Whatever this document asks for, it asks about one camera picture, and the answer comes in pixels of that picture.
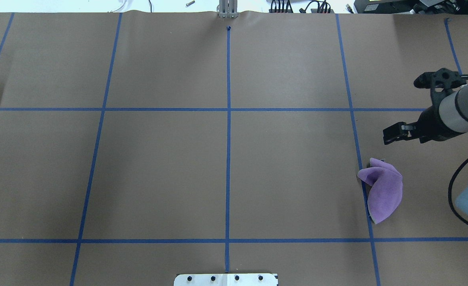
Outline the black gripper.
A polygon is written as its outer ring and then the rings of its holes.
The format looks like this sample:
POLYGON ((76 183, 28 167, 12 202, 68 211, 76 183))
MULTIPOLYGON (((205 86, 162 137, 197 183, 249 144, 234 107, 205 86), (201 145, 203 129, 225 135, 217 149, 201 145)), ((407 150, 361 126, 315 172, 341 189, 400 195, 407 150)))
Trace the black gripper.
POLYGON ((383 143, 389 145, 396 141, 418 139, 420 143, 446 141, 452 138, 452 130, 447 128, 434 107, 421 113, 414 123, 397 122, 383 129, 383 143))

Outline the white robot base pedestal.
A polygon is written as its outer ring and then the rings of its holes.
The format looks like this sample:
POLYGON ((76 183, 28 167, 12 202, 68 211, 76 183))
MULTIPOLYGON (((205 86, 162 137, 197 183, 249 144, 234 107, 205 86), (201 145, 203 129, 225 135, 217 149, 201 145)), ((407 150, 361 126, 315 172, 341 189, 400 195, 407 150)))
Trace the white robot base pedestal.
POLYGON ((272 273, 179 274, 174 286, 278 286, 279 277, 272 273))

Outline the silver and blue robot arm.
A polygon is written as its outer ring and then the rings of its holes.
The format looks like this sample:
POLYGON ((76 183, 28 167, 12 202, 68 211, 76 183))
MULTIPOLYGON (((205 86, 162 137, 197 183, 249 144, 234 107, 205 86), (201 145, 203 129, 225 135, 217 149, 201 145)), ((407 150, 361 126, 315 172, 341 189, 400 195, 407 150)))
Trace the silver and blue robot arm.
POLYGON ((416 122, 397 122, 385 128, 385 145, 414 139, 441 142, 468 133, 468 74, 441 68, 419 75, 414 86, 430 90, 431 106, 416 122))

